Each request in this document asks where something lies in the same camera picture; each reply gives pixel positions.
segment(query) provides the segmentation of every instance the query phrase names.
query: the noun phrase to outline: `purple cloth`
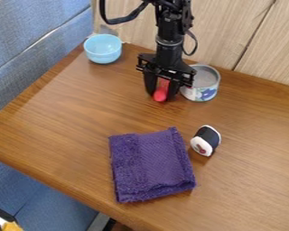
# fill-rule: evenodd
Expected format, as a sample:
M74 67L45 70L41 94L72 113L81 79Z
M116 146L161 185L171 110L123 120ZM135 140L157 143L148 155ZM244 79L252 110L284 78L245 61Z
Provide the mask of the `purple cloth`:
M184 141L175 127L153 134L109 137L118 202L154 199L196 185Z

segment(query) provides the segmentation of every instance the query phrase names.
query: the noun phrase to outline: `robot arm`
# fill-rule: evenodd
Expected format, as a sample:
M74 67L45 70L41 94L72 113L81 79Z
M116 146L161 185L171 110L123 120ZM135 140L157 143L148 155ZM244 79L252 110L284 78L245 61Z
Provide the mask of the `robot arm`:
M155 7L156 53L142 53L138 56L136 68L144 73L146 91L152 96L156 90L157 79L169 80L167 100L174 98L183 85L191 87L196 71L182 60L182 54L192 55L198 47L196 37L191 33L191 0L143 0L129 15L116 19L107 19L105 0L100 0L101 17L108 24L125 23L134 20L149 4ZM183 48L184 35L189 34L195 41L191 53Z

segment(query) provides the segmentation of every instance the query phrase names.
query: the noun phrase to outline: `red object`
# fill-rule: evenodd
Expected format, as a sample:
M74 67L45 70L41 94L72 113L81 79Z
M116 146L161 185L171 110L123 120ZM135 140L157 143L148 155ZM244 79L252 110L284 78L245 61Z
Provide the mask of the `red object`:
M200 150L200 153L201 153L201 154L206 153L206 150L202 149L202 147L201 147L199 144L197 144L197 147L198 147L198 149Z
M167 99L169 80L161 79L159 87L154 92L154 100L157 102L164 102Z

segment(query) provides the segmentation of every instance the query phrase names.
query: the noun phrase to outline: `wooden table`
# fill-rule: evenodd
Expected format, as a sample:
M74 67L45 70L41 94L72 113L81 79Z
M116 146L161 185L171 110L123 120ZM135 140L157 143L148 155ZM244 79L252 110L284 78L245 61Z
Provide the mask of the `wooden table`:
M289 87L220 69L218 96L154 102L135 70L145 49L97 65L78 47L0 112L0 161L135 230L289 231ZM198 188L117 204L108 137L175 125L186 143L212 125L211 158L189 154Z

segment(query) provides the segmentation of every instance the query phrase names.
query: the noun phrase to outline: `wooden surface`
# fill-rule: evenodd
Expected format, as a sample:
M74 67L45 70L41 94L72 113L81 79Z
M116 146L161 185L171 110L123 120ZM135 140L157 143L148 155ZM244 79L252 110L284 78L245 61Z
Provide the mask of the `wooden surface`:
M0 112L0 161L134 230L289 231L289 87L220 69L210 102L159 104L135 70L139 51L97 65L77 48ZM187 145L198 187L117 204L107 138L172 125L186 143L202 125L222 134L211 158Z
M237 71L289 85L289 0L276 1Z
M107 1L107 16L115 18L127 15L140 1ZM232 69L241 57L248 41L261 23L272 0L192 0L195 16L191 30L199 40L198 51L192 60ZM95 8L95 29L105 23ZM148 6L137 19L129 23L108 27L118 32L125 42L131 42L155 50L154 8ZM194 41L186 37L185 47L191 51Z

